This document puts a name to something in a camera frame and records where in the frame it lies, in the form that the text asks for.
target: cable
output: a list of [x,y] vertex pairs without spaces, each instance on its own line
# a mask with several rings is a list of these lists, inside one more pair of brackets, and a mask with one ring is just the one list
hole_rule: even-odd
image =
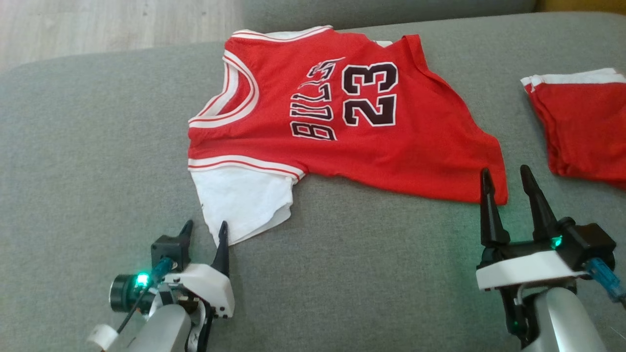
[[128,322],[130,321],[130,318],[133,316],[133,313],[137,310],[137,307],[139,306],[139,302],[141,302],[141,299],[146,294],[146,292],[148,292],[152,288],[152,285],[154,285],[154,283],[158,284],[159,282],[161,282],[163,277],[165,277],[176,266],[177,264],[175,261],[171,260],[170,258],[165,257],[161,259],[161,261],[152,269],[152,272],[150,273],[150,277],[148,278],[146,287],[143,289],[143,291],[141,292],[141,294],[135,301],[135,304],[126,315],[126,318],[124,319],[124,321],[122,321],[120,327],[117,329],[118,334],[120,334],[121,331],[124,330],[124,327],[126,327],[126,324],[128,324]]
[[528,283],[521,284],[520,287],[517,289],[517,302],[515,303],[516,306],[521,306],[522,303],[524,302],[524,300],[522,299],[521,293],[522,291],[524,291],[524,289],[526,289],[527,285]]
[[589,275],[607,290],[611,302],[620,302],[626,309],[626,289],[620,285],[620,279],[600,258],[591,258],[585,265]]
[[126,318],[124,319],[124,321],[121,322],[120,327],[117,329],[118,334],[121,333],[122,330],[124,330],[124,327],[126,327],[126,324],[128,324],[128,322],[130,321],[130,317],[132,317],[133,313],[137,310],[137,307],[139,306],[139,302],[141,302],[143,295],[145,295],[146,292],[148,292],[150,288],[152,287],[152,280],[148,280],[148,284],[149,285],[147,285],[146,288],[141,292],[141,294],[139,295],[139,298],[137,298],[137,301],[135,301],[135,304],[130,309],[128,314],[126,314]]

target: gray fabric cushion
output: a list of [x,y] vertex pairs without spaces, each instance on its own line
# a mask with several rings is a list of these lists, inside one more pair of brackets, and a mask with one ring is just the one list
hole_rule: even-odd
[[242,13],[246,28],[272,32],[320,24],[344,29],[527,13],[535,3],[535,0],[242,0]]
[[[623,66],[626,18],[527,14],[360,29],[419,33],[431,69],[500,140],[514,241],[532,223],[518,169],[527,163],[557,217],[598,222],[626,277],[626,193],[556,177],[519,79]],[[119,273],[145,270],[150,244],[196,221],[192,258],[215,245],[187,172],[187,119],[222,87],[222,44],[69,57],[0,77],[0,350],[92,351]],[[479,207],[306,177],[293,216],[231,247],[235,317],[211,351],[517,351],[497,292],[476,288]],[[611,351],[626,319],[602,288],[580,283]],[[128,339],[141,326],[132,319]]]

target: printed number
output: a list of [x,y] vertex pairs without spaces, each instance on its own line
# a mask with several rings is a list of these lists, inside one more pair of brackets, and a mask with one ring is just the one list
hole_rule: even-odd
[[[357,84],[355,78],[361,77]],[[358,96],[361,86],[376,84],[378,93],[391,91],[398,83],[398,68],[394,63],[376,63],[369,66],[347,65],[342,72],[342,89],[346,94]],[[344,101],[344,121],[346,125],[357,126],[357,111],[367,118],[370,125],[392,126],[396,124],[396,95],[376,98],[376,106],[368,99],[355,98]]]
[[356,117],[357,110],[374,127],[393,126],[396,124],[396,95],[379,96],[376,99],[376,107],[372,106],[372,103],[367,99],[348,99],[344,101],[344,121],[346,125],[359,125],[359,119]]
[[331,127],[315,125],[313,123],[292,121],[291,132],[295,137],[317,140],[337,140],[335,137],[335,131]]

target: robotic arm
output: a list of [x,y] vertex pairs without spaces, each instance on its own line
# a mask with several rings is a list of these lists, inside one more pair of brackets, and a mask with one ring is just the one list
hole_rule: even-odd
[[146,324],[127,352],[204,352],[213,319],[232,317],[235,298],[229,279],[228,225],[222,223],[213,264],[192,264],[189,245],[193,222],[177,237],[161,236],[151,246],[153,270],[118,275],[109,293],[111,309],[128,313],[114,330],[100,324],[88,341],[103,351],[116,341],[131,315],[138,311]]
[[[485,249],[476,267],[478,287],[500,292],[506,327],[520,339],[522,351],[606,351],[576,297],[576,278],[596,279],[612,301],[626,304],[626,291],[612,272],[615,241],[598,224],[576,225],[569,217],[557,221],[530,168],[522,165],[520,172],[535,230],[532,241],[516,243],[502,226],[489,170],[482,172]],[[525,296],[538,287],[540,292]]]

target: red jersey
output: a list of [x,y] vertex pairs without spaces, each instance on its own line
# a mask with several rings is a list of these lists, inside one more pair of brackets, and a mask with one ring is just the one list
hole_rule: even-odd
[[480,171],[505,204],[496,138],[428,70],[418,35],[388,46],[330,26],[237,31],[223,92],[189,121],[189,168],[243,167],[300,180],[343,176],[405,194],[480,201]]

